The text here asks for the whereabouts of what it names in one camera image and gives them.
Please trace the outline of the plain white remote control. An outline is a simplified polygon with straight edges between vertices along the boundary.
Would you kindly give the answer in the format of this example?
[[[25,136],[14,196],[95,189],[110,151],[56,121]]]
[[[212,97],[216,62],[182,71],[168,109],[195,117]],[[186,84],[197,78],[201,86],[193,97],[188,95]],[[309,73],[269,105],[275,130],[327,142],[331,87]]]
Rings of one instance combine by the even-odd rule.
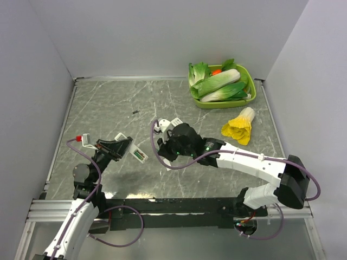
[[[125,140],[127,136],[122,133],[118,133],[114,139],[115,141]],[[140,163],[144,163],[147,161],[148,156],[134,143],[131,141],[131,144],[128,148],[128,152],[133,155]]]

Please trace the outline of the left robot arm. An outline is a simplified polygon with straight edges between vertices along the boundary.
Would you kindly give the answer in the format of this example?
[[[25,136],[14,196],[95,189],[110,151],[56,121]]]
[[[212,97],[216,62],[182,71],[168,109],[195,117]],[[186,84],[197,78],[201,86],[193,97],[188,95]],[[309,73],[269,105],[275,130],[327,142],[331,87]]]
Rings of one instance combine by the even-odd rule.
[[[99,139],[95,145],[88,141],[88,134],[66,141],[66,145],[86,158],[89,164],[74,167],[74,193],[68,214],[53,241],[33,259],[77,259],[94,219],[106,214],[101,175],[112,160],[119,161],[126,154],[133,139],[130,136],[112,141]]]

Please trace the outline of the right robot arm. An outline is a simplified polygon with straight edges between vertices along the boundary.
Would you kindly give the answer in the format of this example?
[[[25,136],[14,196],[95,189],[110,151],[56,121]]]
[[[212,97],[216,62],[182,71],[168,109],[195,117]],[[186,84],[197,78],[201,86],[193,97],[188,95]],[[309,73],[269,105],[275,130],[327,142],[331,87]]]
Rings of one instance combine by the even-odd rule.
[[[154,121],[152,131],[162,135],[151,145],[160,163],[169,169],[173,167],[168,161],[185,156],[192,164],[236,170],[264,180],[266,184],[240,192],[236,207],[241,215],[249,216],[268,204],[281,203],[297,210],[304,207],[310,176],[299,157],[274,158],[248,152],[219,139],[203,138],[182,122]]]

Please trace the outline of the white battery cover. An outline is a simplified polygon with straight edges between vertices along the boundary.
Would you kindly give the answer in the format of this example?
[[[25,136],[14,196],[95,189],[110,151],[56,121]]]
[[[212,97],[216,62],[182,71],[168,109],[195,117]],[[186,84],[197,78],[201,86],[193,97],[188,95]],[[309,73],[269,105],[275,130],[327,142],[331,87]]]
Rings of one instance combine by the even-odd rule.
[[[164,158],[163,161],[164,161],[164,163],[165,163],[166,165],[171,166],[170,162],[169,162],[167,159]]]

